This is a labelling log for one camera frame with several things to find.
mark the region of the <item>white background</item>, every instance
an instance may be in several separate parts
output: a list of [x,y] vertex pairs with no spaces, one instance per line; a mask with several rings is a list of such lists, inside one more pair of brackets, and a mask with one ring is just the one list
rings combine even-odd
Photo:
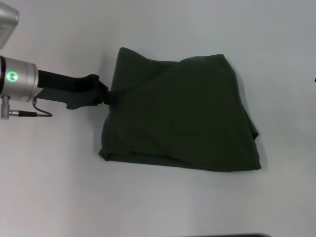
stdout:
[[[215,173],[105,162],[108,107],[0,121],[0,236],[316,236],[316,2],[7,0],[6,57],[111,84],[119,48],[156,60],[223,53],[260,132],[263,168]],[[31,110],[31,104],[11,103]]]

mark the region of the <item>green led light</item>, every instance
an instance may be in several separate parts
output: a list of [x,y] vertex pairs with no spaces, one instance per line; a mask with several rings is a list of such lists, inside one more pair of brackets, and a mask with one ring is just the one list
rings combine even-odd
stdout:
[[16,82],[18,80],[18,74],[16,72],[9,72],[6,75],[6,78],[10,81],[10,82]]

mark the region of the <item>green fabric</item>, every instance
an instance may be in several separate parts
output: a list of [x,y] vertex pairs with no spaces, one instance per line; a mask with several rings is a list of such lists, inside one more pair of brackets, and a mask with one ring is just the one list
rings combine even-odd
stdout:
[[211,171],[260,169],[258,132],[224,55],[180,62],[118,54],[102,133],[105,160]]

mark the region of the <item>dark green cloth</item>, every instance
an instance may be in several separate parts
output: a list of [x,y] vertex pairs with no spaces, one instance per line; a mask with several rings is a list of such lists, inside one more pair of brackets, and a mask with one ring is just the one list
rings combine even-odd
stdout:
[[224,55],[180,62],[118,54],[102,133],[105,160],[211,171],[260,169],[258,132]]

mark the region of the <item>cable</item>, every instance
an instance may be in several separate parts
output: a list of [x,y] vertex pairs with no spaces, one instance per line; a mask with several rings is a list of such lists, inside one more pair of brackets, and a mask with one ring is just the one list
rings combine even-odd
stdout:
[[36,98],[34,98],[34,99],[33,99],[33,102],[32,102],[34,109],[36,109],[37,111],[40,111],[40,112],[42,112],[43,114],[45,114],[45,115],[39,115],[39,114],[37,114],[37,117],[52,117],[52,116],[53,116],[50,112],[41,110],[41,109],[39,109],[38,107],[36,107],[36,102],[37,102],[37,100],[36,100]]

